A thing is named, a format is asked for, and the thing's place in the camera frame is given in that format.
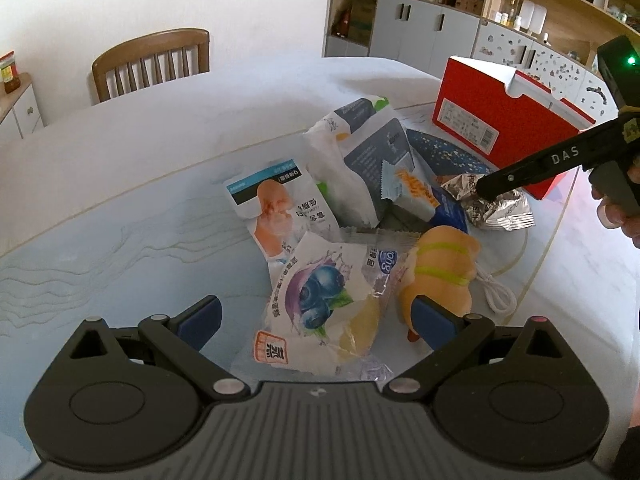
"yellow plush toy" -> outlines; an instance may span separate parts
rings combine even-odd
[[[420,237],[409,252],[399,283],[399,303],[409,327],[409,341],[420,339],[411,323],[416,296],[428,296],[456,316],[471,311],[468,286],[476,276],[479,252],[480,243],[475,238],[450,226],[434,227]]]

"blueberry image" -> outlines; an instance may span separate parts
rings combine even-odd
[[[302,326],[309,330],[315,330],[325,324],[326,320],[331,316],[329,305],[325,300],[319,300],[315,306],[305,310],[300,317]]]
[[[314,307],[316,303],[322,299],[320,297],[320,285],[318,281],[309,277],[300,289],[300,296],[298,299],[300,300],[300,310],[302,312]]]
[[[320,296],[325,299],[334,298],[344,288],[344,276],[334,266],[318,267],[311,273],[310,279],[312,278],[318,282]]]

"human hand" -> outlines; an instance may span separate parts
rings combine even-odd
[[[631,182],[640,184],[640,168],[638,166],[629,168],[627,174]],[[622,232],[631,238],[634,245],[640,249],[640,216],[628,218],[619,205],[609,203],[607,198],[594,187],[591,188],[591,196],[596,200],[604,199],[600,206],[598,206],[598,217],[600,221],[605,224],[606,220],[613,228],[622,228]]]

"blue logo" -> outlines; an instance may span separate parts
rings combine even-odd
[[[395,251],[380,251],[378,253],[378,263],[380,264],[380,270],[385,274],[391,272],[395,264],[398,262],[398,253]]]

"red shoe box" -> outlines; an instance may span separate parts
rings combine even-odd
[[[463,57],[447,63],[433,122],[499,169],[595,124],[524,72]],[[541,200],[563,177],[525,189]]]

